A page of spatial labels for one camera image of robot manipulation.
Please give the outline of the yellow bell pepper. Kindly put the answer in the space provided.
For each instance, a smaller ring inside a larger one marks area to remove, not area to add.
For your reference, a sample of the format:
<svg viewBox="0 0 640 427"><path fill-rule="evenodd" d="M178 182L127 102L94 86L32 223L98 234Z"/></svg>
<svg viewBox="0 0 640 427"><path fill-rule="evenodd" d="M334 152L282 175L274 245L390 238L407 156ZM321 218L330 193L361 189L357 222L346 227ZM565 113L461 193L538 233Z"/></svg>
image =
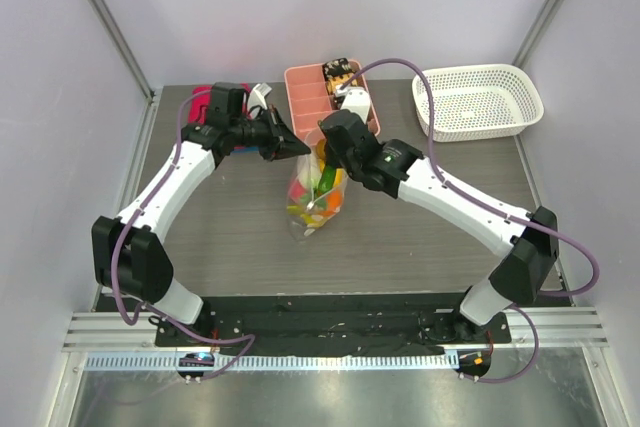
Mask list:
<svg viewBox="0 0 640 427"><path fill-rule="evenodd" d="M334 177L333 186L340 185L346 177L346 173L344 169L337 169Z"/></svg>

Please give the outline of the brown kiwi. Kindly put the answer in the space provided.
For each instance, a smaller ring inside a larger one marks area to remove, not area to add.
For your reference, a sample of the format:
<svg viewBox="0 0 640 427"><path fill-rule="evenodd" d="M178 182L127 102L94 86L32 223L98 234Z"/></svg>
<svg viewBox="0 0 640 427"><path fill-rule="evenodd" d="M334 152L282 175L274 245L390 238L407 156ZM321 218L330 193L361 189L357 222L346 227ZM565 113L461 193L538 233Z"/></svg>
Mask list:
<svg viewBox="0 0 640 427"><path fill-rule="evenodd" d="M316 145L316 154L319 158L325 160L326 159L326 144L324 142L319 142Z"/></svg>

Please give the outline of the yellow banana bunch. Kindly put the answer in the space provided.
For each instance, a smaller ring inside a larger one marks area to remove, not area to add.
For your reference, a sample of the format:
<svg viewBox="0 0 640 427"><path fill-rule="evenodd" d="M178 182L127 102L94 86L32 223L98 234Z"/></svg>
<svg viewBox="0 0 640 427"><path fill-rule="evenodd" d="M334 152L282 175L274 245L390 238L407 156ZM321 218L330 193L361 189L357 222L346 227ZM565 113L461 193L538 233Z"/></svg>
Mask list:
<svg viewBox="0 0 640 427"><path fill-rule="evenodd" d="M288 205L286 211L295 222L305 229L312 230L321 228L336 215L335 211L307 209L300 205Z"/></svg>

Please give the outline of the white radish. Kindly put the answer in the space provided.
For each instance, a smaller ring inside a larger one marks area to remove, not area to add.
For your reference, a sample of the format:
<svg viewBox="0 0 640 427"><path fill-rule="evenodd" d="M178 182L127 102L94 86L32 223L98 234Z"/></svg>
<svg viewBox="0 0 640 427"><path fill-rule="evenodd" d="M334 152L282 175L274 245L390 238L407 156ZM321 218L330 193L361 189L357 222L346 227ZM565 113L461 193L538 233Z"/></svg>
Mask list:
<svg viewBox="0 0 640 427"><path fill-rule="evenodd" d="M322 176L318 158L312 154L301 156L297 160L296 168L296 179L302 187L307 191L316 189Z"/></svg>

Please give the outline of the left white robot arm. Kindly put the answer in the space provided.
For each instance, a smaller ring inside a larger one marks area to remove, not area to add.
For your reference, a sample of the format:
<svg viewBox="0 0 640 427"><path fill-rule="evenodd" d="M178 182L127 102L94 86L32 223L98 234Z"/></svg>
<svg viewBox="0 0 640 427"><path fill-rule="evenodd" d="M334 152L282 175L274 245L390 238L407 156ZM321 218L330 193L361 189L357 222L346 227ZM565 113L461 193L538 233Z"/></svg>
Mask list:
<svg viewBox="0 0 640 427"><path fill-rule="evenodd" d="M183 105L205 101L192 122L177 122L168 159L143 191L116 216L99 217L91 240L96 281L110 289L116 306L133 297L179 322L190 345L205 344L213 332L205 301L184 287L164 247L177 214L197 187L237 147L254 148L266 161L309 154L309 147L267 104L267 88L247 90L218 82L192 94Z"/></svg>

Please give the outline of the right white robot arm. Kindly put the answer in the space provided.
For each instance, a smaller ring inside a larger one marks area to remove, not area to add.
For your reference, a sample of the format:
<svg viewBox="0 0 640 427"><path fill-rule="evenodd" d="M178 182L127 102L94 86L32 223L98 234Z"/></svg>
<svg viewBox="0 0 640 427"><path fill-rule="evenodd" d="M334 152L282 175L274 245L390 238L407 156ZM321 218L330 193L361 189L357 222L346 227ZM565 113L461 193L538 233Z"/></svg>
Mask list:
<svg viewBox="0 0 640 427"><path fill-rule="evenodd" d="M428 157L399 139L381 142L361 118L339 110L320 121L328 164L343 168L366 189L383 192L429 210L480 241L499 257L498 265L472 285L444 320L431 327L433 339L472 342L494 317L512 304L530 304L558 257L558 241L548 235L556 215L502 204L466 186L468 198L447 185Z"/></svg>

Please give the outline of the red apple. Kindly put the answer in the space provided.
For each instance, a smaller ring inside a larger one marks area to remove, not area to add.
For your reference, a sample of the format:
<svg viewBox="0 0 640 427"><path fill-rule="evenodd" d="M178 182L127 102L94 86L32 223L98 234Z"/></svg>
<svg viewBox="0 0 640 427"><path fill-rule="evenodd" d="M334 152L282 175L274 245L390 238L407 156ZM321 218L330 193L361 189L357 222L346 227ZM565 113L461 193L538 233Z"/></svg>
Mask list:
<svg viewBox="0 0 640 427"><path fill-rule="evenodd" d="M289 198L295 203L307 203L310 199L309 189L301 184L298 180L294 180L288 191Z"/></svg>

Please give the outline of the orange fruit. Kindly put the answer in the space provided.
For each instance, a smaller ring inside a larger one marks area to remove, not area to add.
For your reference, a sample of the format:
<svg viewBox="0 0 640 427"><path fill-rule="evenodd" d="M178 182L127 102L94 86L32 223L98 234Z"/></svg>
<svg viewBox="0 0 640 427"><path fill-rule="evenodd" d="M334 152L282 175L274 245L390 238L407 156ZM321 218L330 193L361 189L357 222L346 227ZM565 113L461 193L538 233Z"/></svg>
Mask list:
<svg viewBox="0 0 640 427"><path fill-rule="evenodd" d="M340 211L343 202L344 196L341 191L335 190L327 195L326 200L326 211L330 213L337 213Z"/></svg>

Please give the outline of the clear polka dot zip bag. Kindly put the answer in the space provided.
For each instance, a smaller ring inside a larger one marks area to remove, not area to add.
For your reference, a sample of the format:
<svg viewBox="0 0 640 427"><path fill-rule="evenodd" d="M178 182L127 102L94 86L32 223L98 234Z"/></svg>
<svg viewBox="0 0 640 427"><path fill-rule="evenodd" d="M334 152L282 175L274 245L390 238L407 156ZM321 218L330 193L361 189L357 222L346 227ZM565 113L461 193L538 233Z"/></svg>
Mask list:
<svg viewBox="0 0 640 427"><path fill-rule="evenodd" d="M311 149L311 153L310 154L315 155L318 158L318 163L319 163L319 165L320 165L320 167L321 167L321 169L323 171L324 167L327 165L326 161L321 159L321 158L319 158L318 155L316 154L316 145L319 142L324 142L325 143L324 136L321 133L320 129L316 128L316 129L313 129L313 130L309 131L306 134L305 138L304 138L304 142L310 147L310 149ZM326 193L326 194L324 194L322 196L318 196L317 195L316 189L309 190L310 199L309 199L309 201L307 203L295 203L293 200L291 200L289 198L288 191L289 191L289 188L290 188L290 185L292 184L292 182L294 180L297 180L296 179L296 174L297 174L296 164L295 164L295 169L294 169L293 174L291 176L291 180L289 182L289 186L288 186L288 190L287 190L286 208L287 208L288 205L300 205L300 206L306 207L307 209L315 209L315 210L324 211L324 210L326 210L326 200L325 200L325 198L327 197L327 195L329 193L331 193L332 191L335 191L335 190L338 190L338 191L342 192L342 194L344 196L344 201L345 201L345 196L346 196L345 191L346 191L346 187L347 187L347 183L348 183L347 174L346 174L346 177L345 177L344 181L340 185L334 186L333 189L330 192L328 192L328 193ZM287 213L287 211L286 211L286 214L287 214L287 217L288 217L288 223L289 223L289 229L290 229L291 235L298 241L305 240L306 238L308 238L309 236L313 235L316 231L320 230L323 227L322 226L321 228L315 229L315 230L305 229L300 224L295 222L293 220L293 217L291 215L289 215Z"/></svg>

